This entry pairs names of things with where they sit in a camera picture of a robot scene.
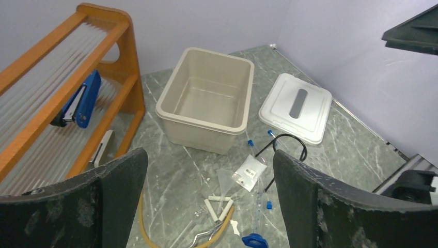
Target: white lid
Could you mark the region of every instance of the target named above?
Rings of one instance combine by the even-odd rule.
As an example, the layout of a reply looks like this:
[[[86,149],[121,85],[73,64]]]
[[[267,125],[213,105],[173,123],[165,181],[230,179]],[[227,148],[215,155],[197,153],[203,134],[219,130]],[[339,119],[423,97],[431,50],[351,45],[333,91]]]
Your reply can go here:
[[[317,145],[322,142],[331,104],[328,90],[283,73],[266,97],[259,117],[270,126]]]

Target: gray marble tile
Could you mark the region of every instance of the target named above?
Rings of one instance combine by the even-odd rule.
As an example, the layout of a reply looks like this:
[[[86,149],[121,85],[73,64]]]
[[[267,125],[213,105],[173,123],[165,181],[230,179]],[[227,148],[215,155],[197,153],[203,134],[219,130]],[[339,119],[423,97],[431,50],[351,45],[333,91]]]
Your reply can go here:
[[[296,67],[268,46],[233,55],[253,61],[256,68],[247,130],[237,136],[234,146],[224,156],[169,142],[154,110],[172,70],[142,77],[148,113],[140,124],[131,149],[144,147],[148,152],[149,167],[142,214],[146,232],[159,247],[170,247],[190,221],[194,221],[196,226],[179,247],[186,247],[194,233],[213,225],[206,214],[203,200],[208,195],[220,195],[216,170],[221,168],[235,171],[239,168],[251,153],[247,145],[249,138],[259,148],[270,141],[267,130],[272,128],[259,120],[258,110],[278,75],[289,73],[310,82]],[[287,138],[282,141],[290,154],[299,156],[299,143]],[[318,146],[309,145],[308,149],[309,156],[305,163],[309,166],[367,191],[373,190],[404,162],[335,102],[332,103],[323,142]],[[269,166],[262,176],[261,185],[256,186],[260,188],[266,186],[273,177],[272,149],[269,148],[262,155],[269,161]],[[228,195],[232,195],[236,207],[232,219],[238,221],[240,236],[234,234],[231,226],[228,226],[213,247],[243,247],[241,236],[250,233],[254,218],[254,191],[249,193],[238,184],[231,188]],[[260,233],[268,240],[270,247],[288,247],[275,184],[264,195],[264,204],[267,199],[272,201],[273,209],[263,210]],[[139,230],[138,213],[127,247],[136,246],[148,247]]]

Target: blue tube cap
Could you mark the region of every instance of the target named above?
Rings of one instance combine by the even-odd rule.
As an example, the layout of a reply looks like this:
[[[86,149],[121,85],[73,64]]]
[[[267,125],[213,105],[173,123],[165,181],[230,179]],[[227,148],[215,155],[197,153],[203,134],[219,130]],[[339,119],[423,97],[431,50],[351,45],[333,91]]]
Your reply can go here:
[[[242,237],[243,243],[248,247],[253,248],[269,248],[268,242],[259,234],[250,234]]]

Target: plastic tub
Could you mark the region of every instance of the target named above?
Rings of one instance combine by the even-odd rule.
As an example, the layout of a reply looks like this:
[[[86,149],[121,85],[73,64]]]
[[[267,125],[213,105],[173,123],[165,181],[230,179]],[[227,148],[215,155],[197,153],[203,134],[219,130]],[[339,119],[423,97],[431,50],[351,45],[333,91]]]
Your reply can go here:
[[[155,108],[169,140],[226,154],[246,130],[253,75],[247,59],[186,49]]]

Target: wooden shelf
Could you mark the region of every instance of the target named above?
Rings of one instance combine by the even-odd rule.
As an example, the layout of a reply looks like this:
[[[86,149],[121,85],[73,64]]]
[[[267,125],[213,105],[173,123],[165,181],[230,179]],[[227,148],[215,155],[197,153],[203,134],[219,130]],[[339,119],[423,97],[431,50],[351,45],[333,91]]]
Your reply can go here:
[[[132,20],[124,11],[92,4],[79,5],[76,13],[0,73],[0,98],[31,68],[42,63],[42,59],[82,23],[91,23],[106,30],[106,37],[92,52],[86,54],[81,64],[67,76],[50,99],[38,107],[39,111],[29,122],[25,123],[24,128],[17,130],[17,134],[14,134],[15,138],[0,153],[0,181],[9,174],[84,79],[95,69],[98,69],[102,76],[120,82],[121,89],[71,167],[67,177],[75,176],[85,169],[89,158],[119,111],[135,114],[117,154],[120,155],[123,150],[128,149],[146,108]],[[119,58],[113,63],[102,62],[102,58],[114,44],[119,46]]]

